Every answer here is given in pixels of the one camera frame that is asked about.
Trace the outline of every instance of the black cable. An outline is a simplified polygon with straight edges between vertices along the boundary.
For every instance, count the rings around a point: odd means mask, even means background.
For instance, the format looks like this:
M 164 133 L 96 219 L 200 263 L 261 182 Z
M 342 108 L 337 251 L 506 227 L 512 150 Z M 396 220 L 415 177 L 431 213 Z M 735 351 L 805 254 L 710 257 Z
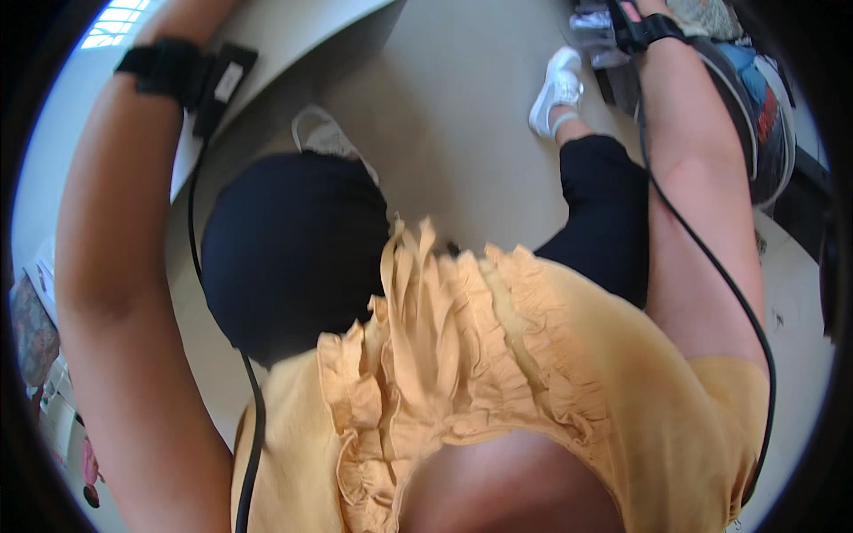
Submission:
M 637 78 L 637 85 L 640 86 L 640 68 L 637 66 L 637 59 L 634 52 L 630 52 L 631 58 L 631 66 L 634 68 L 634 74 Z M 740 303 L 740 307 L 743 308 L 746 313 L 746 317 L 749 318 L 749 322 L 752 324 L 752 329 L 755 330 L 755 334 L 758 337 L 758 342 L 761 343 L 761 349 L 764 350 L 764 357 L 767 359 L 767 374 L 769 380 L 769 408 L 767 410 L 767 425 L 764 427 L 764 440 L 761 445 L 761 454 L 758 456 L 758 463 L 755 466 L 755 472 L 752 474 L 752 481 L 750 482 L 749 487 L 744 492 L 743 497 L 740 500 L 740 505 L 744 506 L 752 497 L 752 493 L 755 491 L 755 485 L 758 481 L 758 474 L 761 473 L 761 468 L 764 466 L 764 459 L 767 457 L 767 448 L 770 443 L 770 430 L 773 427 L 773 414 L 776 406 L 776 366 L 773 363 L 773 355 L 770 353 L 770 344 L 767 341 L 767 336 L 764 334 L 764 330 L 761 327 L 761 322 L 758 321 L 755 316 L 755 312 L 752 310 L 752 307 L 749 305 L 749 302 L 746 301 L 743 293 L 737 286 L 737 283 L 734 282 L 731 275 L 728 274 L 726 269 L 720 264 L 720 260 L 717 259 L 717 256 L 711 251 L 710 248 L 696 235 L 696 232 L 693 231 L 693 228 L 684 220 L 682 214 L 678 212 L 678 210 L 670 203 L 670 200 L 664 194 L 664 191 L 661 189 L 658 180 L 655 179 L 654 174 L 652 174 L 652 167 L 648 163 L 648 154 L 646 152 L 646 110 L 643 103 L 642 97 L 642 89 L 638 91 L 639 93 L 639 129 L 640 129 L 640 151 L 642 152 L 642 160 L 643 164 L 646 166 L 646 171 L 648 172 L 648 178 L 652 182 L 654 186 L 654 190 L 657 191 L 658 196 L 661 201 L 664 203 L 666 208 L 670 210 L 672 215 L 678 220 L 678 222 L 682 225 L 682 227 L 688 232 L 693 241 L 699 246 L 702 252 L 705 253 L 705 256 L 708 257 L 708 260 L 714 265 L 714 268 L 717 269 L 717 272 L 720 273 L 720 276 L 725 280 L 728 288 L 731 289 L 734 296 L 738 299 Z
M 199 285 L 202 286 L 202 290 L 204 290 L 204 284 L 201 282 L 201 264 L 199 263 L 199 253 L 195 245 L 195 224 L 193 213 L 195 203 L 195 185 L 199 180 L 201 161 L 205 157 L 208 144 L 209 139 L 205 139 L 201 144 L 199 158 L 195 161 L 195 167 L 189 174 L 189 198 L 187 201 L 189 250 L 193 256 L 195 275 L 199 278 Z M 240 352 L 240 357 L 243 358 L 243 365 L 246 367 L 246 374 L 249 377 L 249 383 L 252 385 L 252 394 L 255 398 L 255 434 L 252 437 L 252 452 L 249 454 L 249 462 L 246 465 L 246 475 L 243 478 L 243 486 L 240 490 L 240 502 L 237 504 L 237 520 L 235 524 L 236 533 L 246 533 L 249 525 L 249 506 L 252 504 L 252 492 L 255 488 L 255 478 L 258 476 L 258 464 L 261 461 L 261 448 L 263 448 L 264 445 L 266 404 L 264 403 L 264 395 L 261 394 L 261 389 L 258 386 L 258 379 L 255 377 L 249 358 L 242 351 Z

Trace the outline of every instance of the tile floor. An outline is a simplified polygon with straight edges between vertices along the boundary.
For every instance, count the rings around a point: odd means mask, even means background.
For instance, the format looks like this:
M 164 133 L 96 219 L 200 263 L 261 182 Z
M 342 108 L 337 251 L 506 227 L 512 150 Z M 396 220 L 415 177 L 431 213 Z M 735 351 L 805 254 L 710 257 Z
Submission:
M 410 223 L 430 215 L 439 235 L 474 250 L 486 241 L 535 248 L 561 226 L 568 210 L 557 150 L 528 130 L 526 117 L 548 58 L 566 41 L 566 9 L 566 0 L 409 0 L 382 54 L 322 95 L 320 103 L 380 173 L 389 211 Z M 638 160 L 636 128 L 604 104 L 589 67 L 585 74 L 582 117 Z M 293 149 L 287 120 L 281 124 L 257 154 Z M 237 163 L 204 178 L 198 213 L 210 209 Z M 185 193 L 173 206 L 166 244 L 172 297 L 194 376 L 230 443 L 251 391 L 195 279 Z M 816 264 L 766 217 L 757 226 L 768 242 L 763 265 L 769 323 L 777 324 L 770 336 L 780 414 L 742 530 L 755 527 L 790 475 L 832 362 L 821 336 Z M 803 389 L 804 396 L 794 393 Z

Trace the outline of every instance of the black wristband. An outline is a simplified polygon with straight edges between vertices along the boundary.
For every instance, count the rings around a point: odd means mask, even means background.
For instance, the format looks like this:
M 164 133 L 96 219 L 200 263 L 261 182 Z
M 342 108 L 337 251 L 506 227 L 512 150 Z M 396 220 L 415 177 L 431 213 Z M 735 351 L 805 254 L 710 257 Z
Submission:
M 639 22 L 634 22 L 618 2 L 611 0 L 610 4 L 616 45 L 624 53 L 645 51 L 649 44 L 667 37 L 690 44 L 678 24 L 665 14 L 650 14 Z
M 213 62 L 214 57 L 201 54 L 195 44 L 163 37 L 152 46 L 128 50 L 115 72 L 134 74 L 137 93 L 171 96 L 178 105 L 193 111 Z

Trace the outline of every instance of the yellow top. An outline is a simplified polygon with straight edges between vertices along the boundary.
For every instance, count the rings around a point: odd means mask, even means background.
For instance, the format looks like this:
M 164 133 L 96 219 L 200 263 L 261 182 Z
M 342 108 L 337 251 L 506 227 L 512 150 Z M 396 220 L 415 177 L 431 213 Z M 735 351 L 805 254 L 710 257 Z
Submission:
M 629 533 L 738 516 L 767 416 L 758 367 L 685 360 L 641 311 L 522 247 L 454 261 L 434 241 L 429 222 L 420 241 L 398 223 L 373 318 L 272 368 L 251 531 L 397 531 L 424 458 L 512 430 L 579 458 Z M 254 416 L 237 430 L 232 514 Z

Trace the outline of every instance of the hand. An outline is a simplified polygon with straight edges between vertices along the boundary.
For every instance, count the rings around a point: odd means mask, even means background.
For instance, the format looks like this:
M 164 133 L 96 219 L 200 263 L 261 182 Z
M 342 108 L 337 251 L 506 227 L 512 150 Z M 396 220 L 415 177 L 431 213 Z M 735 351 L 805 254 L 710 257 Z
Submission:
M 636 0 L 636 4 L 637 10 L 644 17 L 648 17 L 650 14 L 663 13 L 672 18 L 672 12 L 666 7 L 664 0 Z

